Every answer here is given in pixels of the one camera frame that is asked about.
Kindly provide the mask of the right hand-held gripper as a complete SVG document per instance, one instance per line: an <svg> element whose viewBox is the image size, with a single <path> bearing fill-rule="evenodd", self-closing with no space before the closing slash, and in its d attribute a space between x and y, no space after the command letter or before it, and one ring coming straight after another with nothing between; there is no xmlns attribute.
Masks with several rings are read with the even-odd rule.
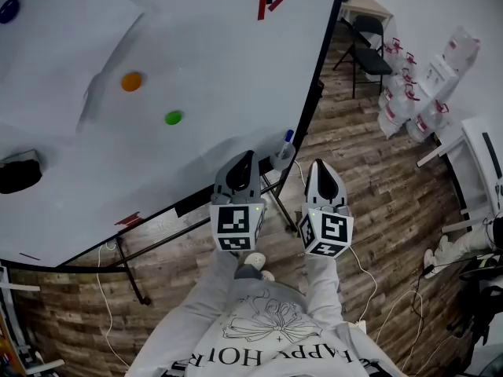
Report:
<svg viewBox="0 0 503 377"><path fill-rule="evenodd" d="M324 160L312 162L302 205L299 235L306 254L336 258L351 246L354 218L341 176ZM334 207L322 206L328 203Z"/></svg>

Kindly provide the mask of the blue marker pen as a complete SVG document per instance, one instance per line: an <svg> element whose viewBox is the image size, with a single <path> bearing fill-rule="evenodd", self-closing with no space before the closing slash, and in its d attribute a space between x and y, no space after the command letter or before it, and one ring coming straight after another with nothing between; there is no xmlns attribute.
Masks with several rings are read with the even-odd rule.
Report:
<svg viewBox="0 0 503 377"><path fill-rule="evenodd" d="M276 157L278 159L283 159L288 151L288 146L291 144L292 142L292 138L294 136L294 130L287 130L286 134L285 134L285 138L281 144L281 147L279 149L279 151L277 152L276 154Z"/></svg>

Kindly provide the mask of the person's left forearm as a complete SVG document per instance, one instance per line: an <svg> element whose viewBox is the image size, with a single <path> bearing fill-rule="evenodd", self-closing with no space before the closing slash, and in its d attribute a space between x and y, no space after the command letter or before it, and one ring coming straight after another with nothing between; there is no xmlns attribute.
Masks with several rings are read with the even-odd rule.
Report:
<svg viewBox="0 0 503 377"><path fill-rule="evenodd" d="M193 323L211 324L225 310L238 260L232 252L214 251L180 309Z"/></svg>

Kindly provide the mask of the person's right forearm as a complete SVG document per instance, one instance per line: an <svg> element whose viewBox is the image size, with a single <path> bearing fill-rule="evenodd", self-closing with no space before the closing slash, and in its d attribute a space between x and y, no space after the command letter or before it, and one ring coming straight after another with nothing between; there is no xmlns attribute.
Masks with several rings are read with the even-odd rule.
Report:
<svg viewBox="0 0 503 377"><path fill-rule="evenodd" d="M338 290L340 278L336 260L314 254L305 255L307 266L307 314L320 324L332 328L343 322Z"/></svg>

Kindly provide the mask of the large white whiteboard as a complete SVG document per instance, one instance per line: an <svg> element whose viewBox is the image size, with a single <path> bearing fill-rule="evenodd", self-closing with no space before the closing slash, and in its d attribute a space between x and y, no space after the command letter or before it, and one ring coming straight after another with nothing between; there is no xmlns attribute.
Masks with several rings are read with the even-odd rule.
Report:
<svg viewBox="0 0 503 377"><path fill-rule="evenodd" d="M276 152L341 3L284 0L257 20L259 0L19 1L0 24L0 159L35 150L42 178L0 194L0 259L48 267L207 188L236 154Z"/></svg>

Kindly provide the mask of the grey blue jeans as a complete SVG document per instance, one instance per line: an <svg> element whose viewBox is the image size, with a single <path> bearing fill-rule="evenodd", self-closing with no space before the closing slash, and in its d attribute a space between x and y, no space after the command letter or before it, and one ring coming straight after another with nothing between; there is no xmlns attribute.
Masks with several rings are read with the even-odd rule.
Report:
<svg viewBox="0 0 503 377"><path fill-rule="evenodd" d="M255 279L262 280L263 274L260 270L257 270L253 265L244 264L237 269L234 273L235 280L243 280L243 279Z"/></svg>

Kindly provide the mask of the group of clear water jugs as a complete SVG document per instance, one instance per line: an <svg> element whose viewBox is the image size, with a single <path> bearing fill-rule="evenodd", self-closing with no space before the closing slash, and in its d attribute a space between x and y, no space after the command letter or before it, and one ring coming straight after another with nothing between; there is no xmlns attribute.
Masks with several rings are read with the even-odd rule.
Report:
<svg viewBox="0 0 503 377"><path fill-rule="evenodd" d="M417 70L414 55L405 52L401 42L393 38L384 43L384 59L392 68L378 100L378 123L385 137L389 138L405 127L412 139L422 142L444 128L448 123L449 108L446 101L424 105L425 98L417 85L423 70Z"/></svg>

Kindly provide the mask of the red tape patch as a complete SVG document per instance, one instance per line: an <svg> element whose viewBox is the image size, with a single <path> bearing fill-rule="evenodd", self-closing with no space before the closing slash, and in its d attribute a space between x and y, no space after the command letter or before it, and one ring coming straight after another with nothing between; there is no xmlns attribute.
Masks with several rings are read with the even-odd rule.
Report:
<svg viewBox="0 0 503 377"><path fill-rule="evenodd" d="M124 219L118 221L117 223L115 223L115 226L123 229L126 227L130 227L132 225L136 225L137 223L139 223L140 221L143 220L143 218L139 214L140 214L140 212L137 211L137 212L125 217Z"/></svg>

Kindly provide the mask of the black folding chair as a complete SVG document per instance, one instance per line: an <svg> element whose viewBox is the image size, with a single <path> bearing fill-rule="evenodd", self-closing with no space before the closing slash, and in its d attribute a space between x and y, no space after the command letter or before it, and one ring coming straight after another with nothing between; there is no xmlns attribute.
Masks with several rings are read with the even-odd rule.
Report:
<svg viewBox="0 0 503 377"><path fill-rule="evenodd" d="M382 92L384 76L391 75L392 68L384 59L384 27L374 16L365 14L357 15L352 24L345 20L351 32L351 44L344 52L339 61L333 66L335 71L342 63L352 65L352 97L355 98L356 70L359 67L366 74L379 77L379 93ZM380 45L374 49L371 43L363 36L369 33L380 38Z"/></svg>

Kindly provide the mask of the orange round magnet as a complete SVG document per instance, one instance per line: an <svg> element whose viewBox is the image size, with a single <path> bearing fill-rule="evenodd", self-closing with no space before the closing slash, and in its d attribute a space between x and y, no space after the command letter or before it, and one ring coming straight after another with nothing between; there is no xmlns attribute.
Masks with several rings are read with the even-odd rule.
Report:
<svg viewBox="0 0 503 377"><path fill-rule="evenodd" d="M138 90L143 83L143 76L140 72L137 71L132 71L127 74L125 74L121 78L121 88L122 90L130 93Z"/></svg>

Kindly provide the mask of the white printed sweatshirt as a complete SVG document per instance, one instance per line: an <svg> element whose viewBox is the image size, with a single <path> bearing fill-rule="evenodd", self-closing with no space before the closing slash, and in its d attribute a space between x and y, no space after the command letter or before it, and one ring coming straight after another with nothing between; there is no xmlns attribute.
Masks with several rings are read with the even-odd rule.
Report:
<svg viewBox="0 0 503 377"><path fill-rule="evenodd" d="M267 280L233 280L211 324L172 310L126 377L405 377L358 328L312 319L306 295Z"/></svg>

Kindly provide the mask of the white water dispenser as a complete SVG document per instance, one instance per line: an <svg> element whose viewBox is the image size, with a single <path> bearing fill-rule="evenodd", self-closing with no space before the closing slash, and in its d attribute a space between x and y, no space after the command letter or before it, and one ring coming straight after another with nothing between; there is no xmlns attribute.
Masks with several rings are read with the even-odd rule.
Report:
<svg viewBox="0 0 503 377"><path fill-rule="evenodd" d="M425 98L424 105L445 101L454 91L466 72L475 63L481 41L458 26L447 40L443 52L430 60L417 79Z"/></svg>

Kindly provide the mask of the black bar on table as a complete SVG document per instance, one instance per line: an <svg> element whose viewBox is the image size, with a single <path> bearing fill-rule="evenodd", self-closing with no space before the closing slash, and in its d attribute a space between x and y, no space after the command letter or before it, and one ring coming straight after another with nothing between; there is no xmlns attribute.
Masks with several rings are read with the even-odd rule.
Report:
<svg viewBox="0 0 503 377"><path fill-rule="evenodd" d="M492 145L492 141L490 139L490 136L487 132L483 132L482 135L483 135L483 140L486 143L487 150L490 154L492 164L494 165L494 170L495 170L497 179L501 179L501 178L503 178L503 171L501 170L499 159L498 159L497 154L494 150L494 146Z"/></svg>

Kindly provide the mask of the wooden table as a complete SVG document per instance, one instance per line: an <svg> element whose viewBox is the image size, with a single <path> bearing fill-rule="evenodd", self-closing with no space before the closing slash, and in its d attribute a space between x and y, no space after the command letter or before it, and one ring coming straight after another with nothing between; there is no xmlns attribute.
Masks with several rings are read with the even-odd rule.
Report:
<svg viewBox="0 0 503 377"><path fill-rule="evenodd" d="M6 334L6 328L0 314L0 377L19 377Z"/></svg>

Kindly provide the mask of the blue round magnet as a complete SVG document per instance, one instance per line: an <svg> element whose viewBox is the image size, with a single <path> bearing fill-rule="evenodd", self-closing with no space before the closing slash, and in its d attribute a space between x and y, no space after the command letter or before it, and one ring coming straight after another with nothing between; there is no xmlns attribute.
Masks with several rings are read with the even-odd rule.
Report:
<svg viewBox="0 0 503 377"><path fill-rule="evenodd" d="M19 0L6 0L0 7L0 24L8 24L13 21L20 11Z"/></svg>

